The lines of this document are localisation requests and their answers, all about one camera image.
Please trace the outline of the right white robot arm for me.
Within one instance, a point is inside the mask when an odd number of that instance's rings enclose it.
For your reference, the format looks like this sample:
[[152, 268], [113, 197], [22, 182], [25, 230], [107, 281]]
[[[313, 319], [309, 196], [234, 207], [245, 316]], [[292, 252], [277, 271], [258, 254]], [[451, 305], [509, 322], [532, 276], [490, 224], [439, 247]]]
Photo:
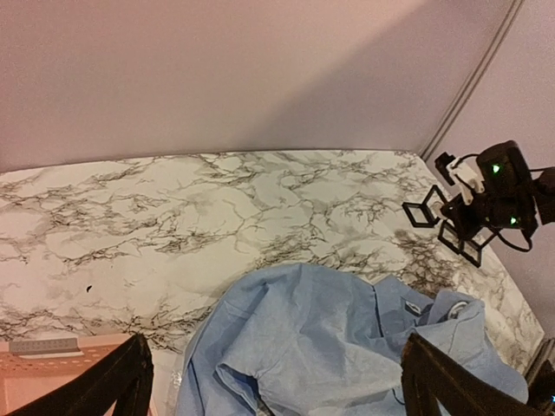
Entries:
[[434, 163], [451, 186], [460, 188], [441, 207], [460, 240], [470, 241], [483, 229], [497, 237], [510, 229], [530, 244], [541, 224], [554, 221], [554, 168], [529, 168], [513, 140], [459, 158], [442, 153]]

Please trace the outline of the upright black frame box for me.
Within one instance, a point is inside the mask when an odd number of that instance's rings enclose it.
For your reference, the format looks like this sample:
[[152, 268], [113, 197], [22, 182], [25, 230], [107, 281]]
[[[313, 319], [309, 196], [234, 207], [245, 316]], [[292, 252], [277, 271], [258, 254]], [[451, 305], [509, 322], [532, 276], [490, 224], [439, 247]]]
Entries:
[[402, 209], [407, 215], [409, 223], [415, 228], [434, 228], [440, 221], [440, 216], [433, 213], [428, 203], [432, 197], [440, 199], [440, 206], [443, 206], [447, 199], [438, 185], [433, 185], [426, 197], [420, 203], [403, 202]]

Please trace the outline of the open black frame box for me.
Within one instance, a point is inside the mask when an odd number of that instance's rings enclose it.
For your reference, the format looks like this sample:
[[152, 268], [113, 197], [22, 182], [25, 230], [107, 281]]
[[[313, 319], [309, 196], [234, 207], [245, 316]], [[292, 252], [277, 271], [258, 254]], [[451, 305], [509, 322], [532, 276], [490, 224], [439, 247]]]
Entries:
[[497, 234], [491, 231], [485, 240], [475, 240], [482, 228], [479, 221], [467, 220], [452, 224], [444, 219], [441, 221], [438, 240], [454, 254], [464, 257], [473, 266], [479, 268], [482, 263], [482, 251], [497, 237]]

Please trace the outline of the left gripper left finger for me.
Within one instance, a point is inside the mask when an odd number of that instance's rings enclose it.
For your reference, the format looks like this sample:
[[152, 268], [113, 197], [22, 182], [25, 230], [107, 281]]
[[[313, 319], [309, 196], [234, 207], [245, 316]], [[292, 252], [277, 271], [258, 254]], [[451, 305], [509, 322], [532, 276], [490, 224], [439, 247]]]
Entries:
[[8, 415], [153, 415], [153, 357], [144, 335], [69, 384]]

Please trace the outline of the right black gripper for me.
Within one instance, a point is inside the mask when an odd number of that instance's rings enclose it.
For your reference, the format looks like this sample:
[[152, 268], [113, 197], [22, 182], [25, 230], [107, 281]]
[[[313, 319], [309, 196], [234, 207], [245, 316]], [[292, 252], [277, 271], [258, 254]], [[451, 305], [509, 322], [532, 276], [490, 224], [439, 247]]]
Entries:
[[459, 194], [441, 207], [441, 213], [453, 223], [458, 239], [470, 241], [487, 225], [489, 197], [476, 194], [472, 202], [466, 205]]

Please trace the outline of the pink plastic basket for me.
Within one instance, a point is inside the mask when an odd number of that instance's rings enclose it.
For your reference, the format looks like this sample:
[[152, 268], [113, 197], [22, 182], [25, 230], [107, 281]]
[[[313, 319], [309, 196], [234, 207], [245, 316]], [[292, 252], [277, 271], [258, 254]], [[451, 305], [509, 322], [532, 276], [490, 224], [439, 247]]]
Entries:
[[113, 353], [129, 335], [62, 337], [1, 343], [1, 414], [64, 387]]

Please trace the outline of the blue button-up shirt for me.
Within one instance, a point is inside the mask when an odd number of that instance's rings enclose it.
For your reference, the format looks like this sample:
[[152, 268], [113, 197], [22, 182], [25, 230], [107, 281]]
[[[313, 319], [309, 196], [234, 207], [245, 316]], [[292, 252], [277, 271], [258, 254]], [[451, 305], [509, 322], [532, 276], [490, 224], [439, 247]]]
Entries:
[[[468, 302], [456, 319], [457, 302]], [[402, 415], [402, 350], [418, 334], [471, 374], [519, 401], [525, 378], [486, 335], [481, 300], [443, 289], [428, 297], [395, 276], [369, 284], [292, 264], [234, 283], [189, 342], [176, 412]]]

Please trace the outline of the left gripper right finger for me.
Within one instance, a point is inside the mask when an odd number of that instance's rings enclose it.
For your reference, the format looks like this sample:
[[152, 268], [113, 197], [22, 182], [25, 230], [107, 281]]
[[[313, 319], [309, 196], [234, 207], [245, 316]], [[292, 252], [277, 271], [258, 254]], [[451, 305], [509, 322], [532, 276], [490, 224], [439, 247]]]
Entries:
[[469, 373], [418, 334], [402, 352], [402, 392], [407, 415], [543, 415]]

